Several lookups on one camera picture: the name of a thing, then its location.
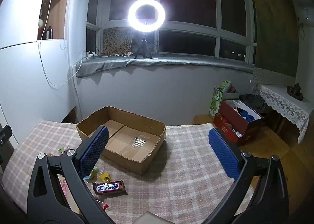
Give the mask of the white power strip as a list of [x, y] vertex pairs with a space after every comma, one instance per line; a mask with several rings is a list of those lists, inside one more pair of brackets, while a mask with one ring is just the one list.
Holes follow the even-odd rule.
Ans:
[[98, 55], [95, 53], [95, 52], [92, 52], [92, 53], [89, 53], [88, 55], [87, 55], [87, 59], [94, 59], [94, 58], [96, 58]]

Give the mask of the yellow candy packet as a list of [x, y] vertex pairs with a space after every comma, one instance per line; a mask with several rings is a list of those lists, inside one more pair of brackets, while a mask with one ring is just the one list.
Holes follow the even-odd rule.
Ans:
[[111, 183], [113, 182], [110, 174], [108, 172], [104, 172], [101, 175], [99, 175], [99, 179], [101, 180], [102, 183]]

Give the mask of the lace covered side table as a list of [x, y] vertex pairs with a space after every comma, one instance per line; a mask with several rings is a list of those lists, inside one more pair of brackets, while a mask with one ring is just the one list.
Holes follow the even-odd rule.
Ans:
[[291, 97], [287, 93], [287, 87], [283, 85], [256, 84], [253, 91], [259, 94], [269, 107], [297, 126], [300, 144], [308, 126], [313, 125], [313, 102], [305, 98], [300, 101]]

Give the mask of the open cardboard box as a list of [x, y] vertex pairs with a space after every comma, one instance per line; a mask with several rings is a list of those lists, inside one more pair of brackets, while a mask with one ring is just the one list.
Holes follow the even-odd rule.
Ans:
[[84, 140], [99, 126], [109, 131], [102, 156], [139, 175], [146, 172], [166, 136], [164, 123], [115, 107], [93, 112], [77, 124], [77, 131]]

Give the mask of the red shoe box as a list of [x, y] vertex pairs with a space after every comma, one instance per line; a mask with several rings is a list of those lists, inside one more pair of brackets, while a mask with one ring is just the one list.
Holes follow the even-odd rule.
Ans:
[[237, 146], [256, 137], [263, 117], [240, 100], [223, 100], [213, 123]]

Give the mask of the green jelly cup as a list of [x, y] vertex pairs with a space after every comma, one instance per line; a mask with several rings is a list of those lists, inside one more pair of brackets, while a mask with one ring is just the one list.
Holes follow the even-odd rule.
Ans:
[[91, 173], [88, 176], [85, 176], [84, 179], [85, 180], [94, 179], [95, 177], [97, 177], [98, 172], [99, 172], [99, 168], [98, 167], [94, 167], [92, 169]]

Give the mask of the leopard print cushion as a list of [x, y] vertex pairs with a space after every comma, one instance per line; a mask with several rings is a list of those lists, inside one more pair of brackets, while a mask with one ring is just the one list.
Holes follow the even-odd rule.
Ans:
[[131, 51], [134, 30], [130, 27], [107, 28], [103, 30], [103, 54], [126, 55]]

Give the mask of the large Snickers bar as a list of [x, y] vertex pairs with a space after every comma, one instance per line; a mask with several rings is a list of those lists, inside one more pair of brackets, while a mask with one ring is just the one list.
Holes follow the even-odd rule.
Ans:
[[93, 190], [96, 195], [127, 194], [122, 180], [107, 183], [93, 183]]

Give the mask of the pink plaid tablecloth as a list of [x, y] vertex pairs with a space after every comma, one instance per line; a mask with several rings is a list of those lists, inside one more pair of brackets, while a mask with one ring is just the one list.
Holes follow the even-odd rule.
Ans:
[[[151, 212], [174, 223], [202, 223], [233, 184], [209, 145], [211, 124], [168, 126], [166, 138], [145, 174], [138, 175], [102, 158], [97, 162], [127, 194], [105, 199], [116, 223], [132, 223]], [[81, 139], [73, 124], [41, 121], [15, 149], [2, 183], [11, 199], [27, 208], [32, 169], [39, 153], [75, 149]]]

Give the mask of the wooden wall shelf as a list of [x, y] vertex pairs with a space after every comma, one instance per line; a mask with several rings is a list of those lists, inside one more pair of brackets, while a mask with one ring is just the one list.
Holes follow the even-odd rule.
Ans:
[[42, 0], [38, 23], [38, 39], [63, 39], [68, 0]]

